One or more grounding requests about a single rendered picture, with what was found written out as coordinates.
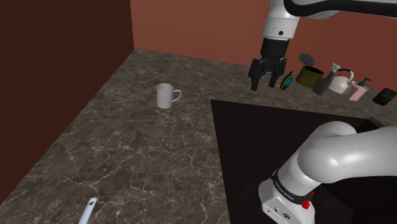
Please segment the black cup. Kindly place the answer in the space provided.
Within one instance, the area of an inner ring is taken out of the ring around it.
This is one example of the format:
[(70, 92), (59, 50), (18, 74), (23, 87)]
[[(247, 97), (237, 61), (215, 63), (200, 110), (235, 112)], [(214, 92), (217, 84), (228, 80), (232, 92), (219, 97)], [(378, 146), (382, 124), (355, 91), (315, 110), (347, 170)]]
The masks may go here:
[(396, 91), (384, 88), (372, 99), (372, 101), (378, 105), (385, 106), (396, 96)]

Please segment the white mug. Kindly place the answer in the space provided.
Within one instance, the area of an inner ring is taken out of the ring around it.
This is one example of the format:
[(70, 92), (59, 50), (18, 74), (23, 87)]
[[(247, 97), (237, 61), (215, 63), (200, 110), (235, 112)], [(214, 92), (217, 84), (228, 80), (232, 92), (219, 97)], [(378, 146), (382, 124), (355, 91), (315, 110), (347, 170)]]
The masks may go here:
[[(178, 93), (179, 96), (174, 98), (173, 94)], [(168, 83), (157, 85), (157, 106), (161, 109), (169, 109), (172, 103), (179, 100), (182, 96), (180, 90), (174, 90), (174, 87)]]

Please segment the dark grey spray bottle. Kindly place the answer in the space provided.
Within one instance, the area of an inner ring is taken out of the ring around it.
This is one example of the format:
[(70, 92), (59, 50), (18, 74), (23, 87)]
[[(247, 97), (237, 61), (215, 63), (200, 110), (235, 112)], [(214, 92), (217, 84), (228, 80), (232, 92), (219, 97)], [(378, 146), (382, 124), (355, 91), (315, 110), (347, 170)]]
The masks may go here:
[(317, 81), (315, 86), (313, 87), (313, 91), (319, 95), (322, 96), (327, 90), (330, 84), (332, 83), (335, 73), (340, 69), (340, 66), (336, 63), (333, 63), (332, 67), (330, 68), (330, 73), (327, 77), (321, 78)]

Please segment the pink soap dispenser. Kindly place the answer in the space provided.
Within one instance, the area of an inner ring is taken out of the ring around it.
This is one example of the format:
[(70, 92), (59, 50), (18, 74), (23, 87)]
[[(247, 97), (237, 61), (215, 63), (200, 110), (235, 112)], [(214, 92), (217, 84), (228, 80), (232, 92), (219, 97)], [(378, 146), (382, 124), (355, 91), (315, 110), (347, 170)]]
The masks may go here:
[(355, 83), (352, 86), (351, 96), (349, 97), (350, 101), (358, 101), (368, 91), (369, 88), (366, 87), (367, 81), (372, 81), (372, 80), (365, 77), (363, 81)]

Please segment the white kettle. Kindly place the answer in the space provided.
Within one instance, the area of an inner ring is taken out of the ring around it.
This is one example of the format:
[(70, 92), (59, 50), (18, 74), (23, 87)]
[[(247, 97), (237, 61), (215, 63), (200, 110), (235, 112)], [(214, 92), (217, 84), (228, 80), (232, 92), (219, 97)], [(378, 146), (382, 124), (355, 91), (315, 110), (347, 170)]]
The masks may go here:
[(344, 94), (352, 85), (356, 83), (352, 80), (354, 78), (354, 73), (350, 69), (339, 69), (338, 71), (348, 71), (350, 73), (350, 77), (347, 78), (346, 76), (342, 75), (335, 76), (328, 89), (338, 94)]

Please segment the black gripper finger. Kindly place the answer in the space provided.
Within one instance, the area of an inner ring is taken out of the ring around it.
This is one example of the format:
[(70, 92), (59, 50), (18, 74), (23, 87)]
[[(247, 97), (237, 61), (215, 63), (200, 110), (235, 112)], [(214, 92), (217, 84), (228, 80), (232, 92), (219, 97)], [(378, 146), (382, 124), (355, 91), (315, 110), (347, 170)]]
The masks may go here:
[(278, 63), (273, 63), (271, 65), (271, 67), (270, 67), (271, 68), (271, 78), (268, 83), (269, 87), (272, 87), (272, 88), (275, 87), (276, 81), (285, 72), (286, 63), (287, 63), (287, 59), (282, 59)]
[(257, 91), (261, 77), (267, 73), (268, 62), (267, 59), (253, 59), (248, 76), (251, 79), (251, 90)]

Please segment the yellow black handheld device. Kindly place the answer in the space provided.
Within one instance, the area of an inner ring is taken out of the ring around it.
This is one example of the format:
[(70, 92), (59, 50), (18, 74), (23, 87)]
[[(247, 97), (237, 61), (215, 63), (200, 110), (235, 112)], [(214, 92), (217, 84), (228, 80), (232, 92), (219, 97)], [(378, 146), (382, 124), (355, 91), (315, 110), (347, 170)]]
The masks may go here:
[(293, 72), (290, 71), (290, 72), (284, 77), (284, 79), (282, 80), (282, 82), (281, 82), (281, 84), (280, 84), (280, 89), (281, 89), (281, 90), (286, 90), (286, 89), (290, 86), (290, 84), (291, 84), (291, 82), (292, 82), (293, 80), (294, 80)]

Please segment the olive open tin can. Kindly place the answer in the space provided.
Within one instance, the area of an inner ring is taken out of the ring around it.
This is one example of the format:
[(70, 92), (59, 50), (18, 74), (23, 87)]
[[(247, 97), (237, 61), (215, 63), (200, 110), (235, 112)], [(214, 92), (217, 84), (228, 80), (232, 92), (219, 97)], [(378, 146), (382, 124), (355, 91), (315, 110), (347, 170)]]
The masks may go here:
[(314, 67), (314, 59), (307, 53), (301, 53), (300, 61), (304, 64), (301, 71), (296, 77), (296, 82), (305, 86), (313, 88), (317, 81), (324, 75), (324, 72)]

